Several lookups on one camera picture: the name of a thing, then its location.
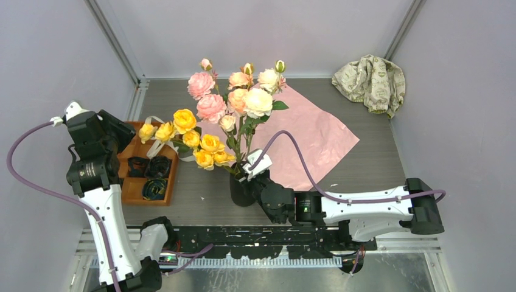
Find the pink purple wrapping paper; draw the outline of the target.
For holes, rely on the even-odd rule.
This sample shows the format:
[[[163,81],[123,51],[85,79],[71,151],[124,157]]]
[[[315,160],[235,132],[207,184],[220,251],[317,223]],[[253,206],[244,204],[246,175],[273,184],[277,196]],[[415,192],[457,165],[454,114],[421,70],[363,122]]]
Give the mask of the pink purple wrapping paper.
[[[297,80],[289,80],[274,99],[283,101],[288,109],[273,111],[265,123],[257,126],[251,150],[264,148],[273,134],[288,131],[296,140],[312,178],[319,183],[356,146],[359,138],[329,112],[309,101],[301,93]],[[312,184],[291,140],[279,136],[268,149],[272,161],[270,177],[284,187],[306,191]]]

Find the yellow rose flower stem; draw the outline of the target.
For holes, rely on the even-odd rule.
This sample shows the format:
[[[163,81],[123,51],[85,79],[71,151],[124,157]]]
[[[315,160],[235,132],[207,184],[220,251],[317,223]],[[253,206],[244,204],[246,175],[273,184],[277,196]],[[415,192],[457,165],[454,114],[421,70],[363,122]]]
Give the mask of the yellow rose flower stem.
[[[147,152],[148,158],[157,156],[162,148],[169,146],[177,154],[190,154],[181,160],[193,161],[203,170],[221,167],[231,173],[231,164],[236,162],[235,156],[226,151],[221,138],[202,133],[197,118],[189,109],[177,110],[168,122],[156,116],[148,116],[137,134],[142,144],[153,142]]]

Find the white rose flower stem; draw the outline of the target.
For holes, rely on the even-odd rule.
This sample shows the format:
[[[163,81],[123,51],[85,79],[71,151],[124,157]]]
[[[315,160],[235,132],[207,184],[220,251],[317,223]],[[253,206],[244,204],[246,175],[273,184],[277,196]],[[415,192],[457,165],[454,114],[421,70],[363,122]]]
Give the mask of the white rose flower stem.
[[[251,88],[243,98],[243,110],[246,115],[243,130],[246,154],[251,153],[251,143],[257,126],[266,122],[273,111],[289,109],[285,102],[273,97],[281,93],[287,85],[286,78],[282,75],[285,70],[285,62],[276,61],[273,68],[258,73],[257,86]]]

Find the pink rose flower stem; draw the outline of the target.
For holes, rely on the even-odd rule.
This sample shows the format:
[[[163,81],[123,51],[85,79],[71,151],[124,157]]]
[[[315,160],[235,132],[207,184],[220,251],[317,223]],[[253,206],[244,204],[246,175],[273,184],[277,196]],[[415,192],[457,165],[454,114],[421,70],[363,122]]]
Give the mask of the pink rose flower stem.
[[[197,101],[197,117],[211,125],[220,127],[219,122],[228,109],[217,85],[217,73],[212,62],[204,58],[200,61],[201,72],[194,73],[188,80],[187,92]]]

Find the peach rose flower stem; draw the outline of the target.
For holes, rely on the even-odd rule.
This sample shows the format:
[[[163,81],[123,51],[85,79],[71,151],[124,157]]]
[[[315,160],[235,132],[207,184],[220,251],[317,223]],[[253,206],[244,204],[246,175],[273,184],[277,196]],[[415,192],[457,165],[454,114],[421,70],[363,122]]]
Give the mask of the peach rose flower stem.
[[[242,162],[250,153],[252,136],[256,132],[252,119],[245,112],[244,101],[244,97],[254,85],[253,73],[254,65],[246,63],[238,72],[230,75],[229,92],[224,96],[228,109],[219,122],[219,126],[228,137],[229,148],[234,151],[237,162]]]

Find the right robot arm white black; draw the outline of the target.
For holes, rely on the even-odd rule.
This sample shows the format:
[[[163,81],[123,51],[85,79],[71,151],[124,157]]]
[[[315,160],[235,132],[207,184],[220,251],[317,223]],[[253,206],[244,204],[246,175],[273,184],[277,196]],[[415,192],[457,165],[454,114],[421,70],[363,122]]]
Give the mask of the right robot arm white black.
[[[268,171],[238,182],[272,223],[314,228],[337,224],[338,242],[347,250],[391,232],[444,232],[438,202],[445,191],[434,190],[419,178],[408,178],[402,186],[376,192],[325,194],[284,187],[270,179]]]

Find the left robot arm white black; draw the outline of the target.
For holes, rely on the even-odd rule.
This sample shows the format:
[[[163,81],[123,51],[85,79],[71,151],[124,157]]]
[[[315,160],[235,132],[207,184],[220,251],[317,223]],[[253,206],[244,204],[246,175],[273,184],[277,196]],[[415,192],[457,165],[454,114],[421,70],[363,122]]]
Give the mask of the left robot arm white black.
[[[73,143],[66,179],[84,205],[99,259],[97,291],[158,291],[161,251],[172,250],[177,234],[167,217],[146,221],[137,247],[131,244],[122,212],[118,154],[135,137],[132,125],[110,113],[71,103],[64,122]]]

